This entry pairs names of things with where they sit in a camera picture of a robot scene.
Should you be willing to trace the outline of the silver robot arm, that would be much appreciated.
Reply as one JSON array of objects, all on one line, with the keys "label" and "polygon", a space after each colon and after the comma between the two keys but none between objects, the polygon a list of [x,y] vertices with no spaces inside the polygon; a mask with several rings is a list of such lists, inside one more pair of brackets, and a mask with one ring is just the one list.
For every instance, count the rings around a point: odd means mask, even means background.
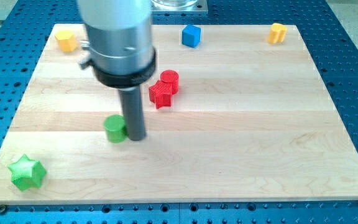
[{"label": "silver robot arm", "polygon": [[77,0],[84,22],[89,52],[81,69],[92,67],[103,85],[130,88],[154,73],[156,52],[152,45],[149,0]]}]

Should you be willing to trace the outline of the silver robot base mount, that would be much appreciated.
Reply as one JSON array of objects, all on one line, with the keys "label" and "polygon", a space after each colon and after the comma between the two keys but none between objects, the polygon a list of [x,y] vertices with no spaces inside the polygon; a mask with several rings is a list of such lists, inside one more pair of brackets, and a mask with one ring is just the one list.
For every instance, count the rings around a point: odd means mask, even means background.
[{"label": "silver robot base mount", "polygon": [[207,14],[207,0],[151,0],[153,14]]}]

